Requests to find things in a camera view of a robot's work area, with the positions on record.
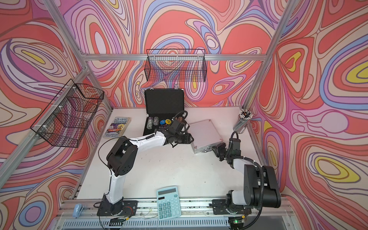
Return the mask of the black poker set case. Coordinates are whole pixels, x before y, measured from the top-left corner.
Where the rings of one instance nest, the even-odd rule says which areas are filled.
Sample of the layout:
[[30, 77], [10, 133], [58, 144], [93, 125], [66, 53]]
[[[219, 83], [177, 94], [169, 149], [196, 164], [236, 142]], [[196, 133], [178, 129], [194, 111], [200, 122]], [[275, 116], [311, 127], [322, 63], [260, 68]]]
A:
[[147, 114], [144, 136], [168, 126], [167, 120], [184, 110], [182, 89], [147, 89], [144, 96]]

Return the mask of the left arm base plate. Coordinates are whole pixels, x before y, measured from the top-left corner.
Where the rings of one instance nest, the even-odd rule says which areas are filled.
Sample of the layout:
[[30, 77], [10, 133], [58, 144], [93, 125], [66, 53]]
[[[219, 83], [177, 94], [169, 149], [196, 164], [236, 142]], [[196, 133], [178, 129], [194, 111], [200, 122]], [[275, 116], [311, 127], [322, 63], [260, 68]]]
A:
[[97, 211], [99, 217], [125, 216], [132, 217], [136, 215], [138, 206], [137, 200], [123, 200], [111, 204], [108, 200], [103, 200]]

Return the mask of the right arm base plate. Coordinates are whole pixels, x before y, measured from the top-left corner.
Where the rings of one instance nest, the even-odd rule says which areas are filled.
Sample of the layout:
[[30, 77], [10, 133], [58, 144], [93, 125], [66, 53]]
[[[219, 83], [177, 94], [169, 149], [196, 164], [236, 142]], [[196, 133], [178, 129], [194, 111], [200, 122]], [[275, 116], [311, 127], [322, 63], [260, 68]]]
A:
[[252, 210], [250, 208], [246, 208], [242, 205], [232, 204], [225, 199], [213, 199], [209, 206], [213, 208], [213, 213], [215, 215], [248, 216], [252, 213]]

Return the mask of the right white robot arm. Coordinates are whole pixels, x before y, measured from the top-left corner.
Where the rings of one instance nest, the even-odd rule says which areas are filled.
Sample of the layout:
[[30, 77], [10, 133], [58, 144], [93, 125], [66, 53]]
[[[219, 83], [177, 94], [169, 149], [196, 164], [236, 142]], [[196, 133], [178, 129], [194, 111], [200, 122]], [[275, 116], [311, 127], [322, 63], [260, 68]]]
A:
[[217, 208], [227, 209], [230, 213], [240, 210], [266, 208], [279, 208], [281, 194], [276, 179], [275, 170], [271, 166], [260, 165], [255, 160], [242, 156], [239, 139], [230, 140], [229, 146], [225, 143], [212, 147], [215, 156], [220, 161], [242, 173], [242, 190], [230, 190], [222, 204], [213, 204]]

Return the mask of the silver poker set case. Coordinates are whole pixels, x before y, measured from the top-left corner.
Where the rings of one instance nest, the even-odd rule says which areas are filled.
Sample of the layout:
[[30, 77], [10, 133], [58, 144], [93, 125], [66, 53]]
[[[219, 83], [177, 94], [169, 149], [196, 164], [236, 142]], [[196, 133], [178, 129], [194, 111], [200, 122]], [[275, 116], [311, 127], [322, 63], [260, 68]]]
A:
[[189, 133], [194, 139], [191, 143], [194, 154], [212, 151], [212, 147], [223, 142], [211, 119], [190, 124]]

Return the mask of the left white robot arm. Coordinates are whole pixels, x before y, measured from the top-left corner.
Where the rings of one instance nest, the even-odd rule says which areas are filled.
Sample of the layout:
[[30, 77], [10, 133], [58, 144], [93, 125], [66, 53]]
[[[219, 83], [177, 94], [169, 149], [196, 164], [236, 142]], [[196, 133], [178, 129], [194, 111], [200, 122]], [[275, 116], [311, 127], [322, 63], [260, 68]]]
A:
[[169, 126], [152, 134], [133, 139], [119, 137], [106, 156], [106, 166], [111, 172], [110, 184], [100, 202], [97, 215], [122, 215], [125, 210], [123, 189], [126, 175], [133, 169], [138, 153], [168, 144], [173, 148], [178, 144], [191, 144], [194, 138], [188, 132], [189, 128], [190, 125], [183, 118], [174, 118]]

